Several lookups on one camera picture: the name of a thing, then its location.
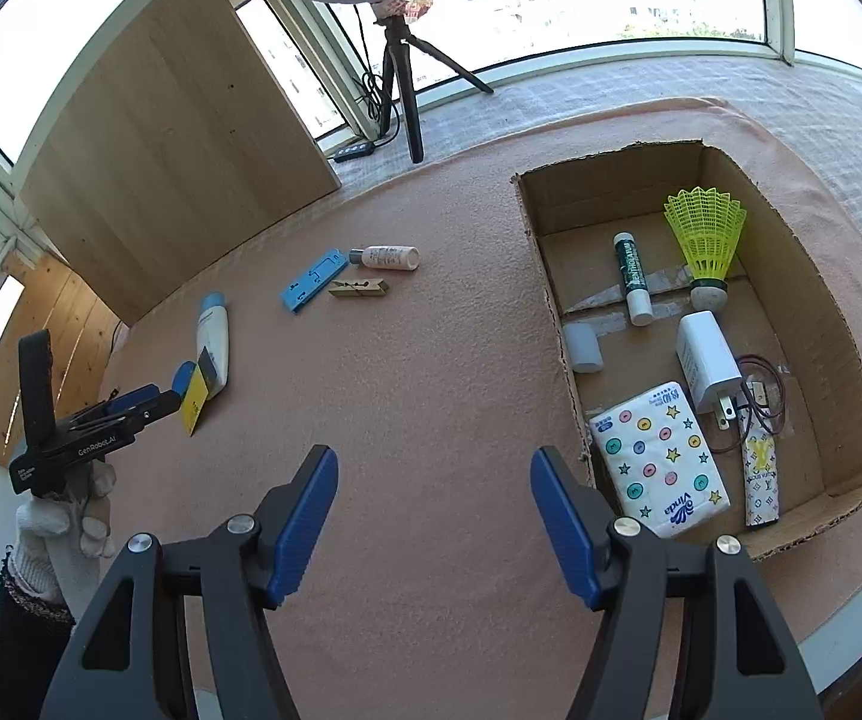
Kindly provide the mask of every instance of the wooden panel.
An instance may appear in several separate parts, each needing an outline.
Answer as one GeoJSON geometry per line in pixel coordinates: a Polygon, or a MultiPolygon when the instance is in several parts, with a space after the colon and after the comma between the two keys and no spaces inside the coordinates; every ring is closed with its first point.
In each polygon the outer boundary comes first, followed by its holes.
{"type": "Polygon", "coordinates": [[[227,0],[154,0],[87,74],[21,199],[127,324],[338,186],[227,0]]]}
{"type": "Polygon", "coordinates": [[[4,270],[24,284],[0,340],[0,464],[6,466],[24,435],[20,338],[42,327],[50,330],[52,389],[61,418],[96,402],[118,318],[80,276],[49,254],[34,269],[15,257],[4,270]]]}

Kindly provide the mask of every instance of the cardboard box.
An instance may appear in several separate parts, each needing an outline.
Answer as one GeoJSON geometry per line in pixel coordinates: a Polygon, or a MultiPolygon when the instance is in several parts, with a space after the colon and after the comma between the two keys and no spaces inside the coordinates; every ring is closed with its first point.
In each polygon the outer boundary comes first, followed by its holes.
{"type": "MultiPolygon", "coordinates": [[[[561,319],[591,322],[605,367],[571,372],[575,416],[596,484],[619,511],[613,485],[591,451],[594,415],[663,382],[686,380],[674,353],[677,324],[692,311],[684,256],[663,206],[681,189],[716,187],[747,209],[728,274],[729,300],[717,315],[732,352],[768,358],[783,374],[787,413],[777,437],[780,519],[744,525],[741,450],[714,456],[731,507],[679,538],[708,543],[740,538],[756,559],[833,527],[862,506],[862,366],[834,295],[797,237],[723,151],[703,143],[637,143],[607,153],[538,167],[515,177],[525,231],[546,281],[558,337],[561,319]],[[634,327],[627,315],[612,239],[634,235],[656,319],[634,327]]],[[[703,415],[711,445],[727,446],[735,429],[703,415]]]]}

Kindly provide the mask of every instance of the shuttlecock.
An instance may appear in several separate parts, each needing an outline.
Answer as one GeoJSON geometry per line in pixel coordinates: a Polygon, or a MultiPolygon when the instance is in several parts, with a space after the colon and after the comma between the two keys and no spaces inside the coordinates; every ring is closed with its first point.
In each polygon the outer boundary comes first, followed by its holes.
{"type": "Polygon", "coordinates": [[[695,187],[668,196],[664,216],[691,269],[693,309],[722,309],[727,303],[725,276],[737,250],[746,210],[727,191],[695,187]]]}

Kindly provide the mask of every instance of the metal screw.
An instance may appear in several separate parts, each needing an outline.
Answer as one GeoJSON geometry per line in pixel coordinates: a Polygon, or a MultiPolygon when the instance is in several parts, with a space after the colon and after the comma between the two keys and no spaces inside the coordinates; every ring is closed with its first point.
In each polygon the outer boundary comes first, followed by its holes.
{"type": "Polygon", "coordinates": [[[231,533],[250,533],[254,529],[254,517],[250,514],[235,514],[227,520],[227,530],[231,533]]]}
{"type": "Polygon", "coordinates": [[[637,536],[641,531],[641,523],[633,517],[618,517],[614,520],[614,530],[621,536],[637,536]]]}
{"type": "Polygon", "coordinates": [[[154,543],[154,539],[147,533],[135,533],[134,536],[127,540],[127,549],[131,552],[146,552],[152,543],[154,543]]]}
{"type": "Polygon", "coordinates": [[[737,555],[741,551],[741,543],[734,536],[718,536],[717,549],[725,555],[737,555]]]}

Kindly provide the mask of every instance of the gloved hand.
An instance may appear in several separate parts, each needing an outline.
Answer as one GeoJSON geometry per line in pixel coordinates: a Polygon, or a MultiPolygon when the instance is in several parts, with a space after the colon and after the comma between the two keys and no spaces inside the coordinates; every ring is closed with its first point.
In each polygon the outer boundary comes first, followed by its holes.
{"type": "Polygon", "coordinates": [[[79,475],[79,484],[69,484],[60,500],[33,497],[18,507],[17,544],[7,570],[21,591],[52,604],[66,603],[79,621],[98,588],[98,558],[114,555],[106,496],[117,477],[103,461],[72,473],[79,475]]]}

